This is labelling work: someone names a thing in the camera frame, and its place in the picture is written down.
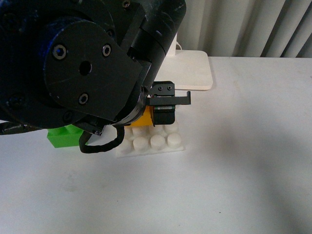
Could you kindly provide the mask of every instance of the green lego brick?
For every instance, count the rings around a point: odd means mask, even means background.
[[[55,148],[79,146],[79,138],[83,130],[73,125],[48,129],[47,138]]]

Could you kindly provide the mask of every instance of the black bracket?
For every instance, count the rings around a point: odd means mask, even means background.
[[[153,125],[173,124],[176,105],[190,105],[191,92],[186,97],[176,97],[175,84],[171,81],[154,82],[148,93],[147,105],[153,106]]]

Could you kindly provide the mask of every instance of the white lego plate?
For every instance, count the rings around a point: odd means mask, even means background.
[[[116,148],[116,157],[154,155],[185,150],[178,123],[144,127],[126,127],[125,139]]]

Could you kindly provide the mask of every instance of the white tabletop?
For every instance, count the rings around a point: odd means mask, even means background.
[[[312,59],[210,58],[186,151],[115,158],[0,137],[1,234],[312,233]]]

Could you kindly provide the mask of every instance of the black cable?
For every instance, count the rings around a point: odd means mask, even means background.
[[[32,127],[22,123],[5,122],[0,123],[0,135],[12,135],[20,133],[28,133],[37,130],[42,130],[41,128]]]
[[[92,134],[84,131],[79,139],[79,147],[81,152],[85,154],[95,154],[100,152],[107,152],[119,146],[125,137],[124,126],[114,126],[117,129],[117,138],[105,145],[90,146],[86,145]]]

